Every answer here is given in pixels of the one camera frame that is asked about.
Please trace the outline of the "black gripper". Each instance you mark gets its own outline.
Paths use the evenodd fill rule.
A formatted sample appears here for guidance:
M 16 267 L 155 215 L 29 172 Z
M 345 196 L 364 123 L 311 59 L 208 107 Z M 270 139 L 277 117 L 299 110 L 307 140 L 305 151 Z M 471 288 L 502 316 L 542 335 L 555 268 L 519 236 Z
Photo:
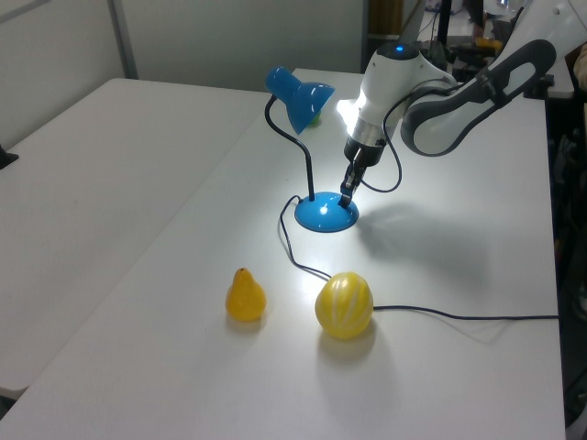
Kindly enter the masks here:
M 353 194 L 362 183 L 367 168 L 375 166 L 381 160 L 385 148 L 385 141 L 382 138 L 376 139 L 375 144 L 365 145 L 348 137 L 344 148 L 344 155 L 350 163 L 356 162 L 358 167 L 352 166 L 347 170 L 343 182 L 340 184 L 340 206 L 349 206 Z

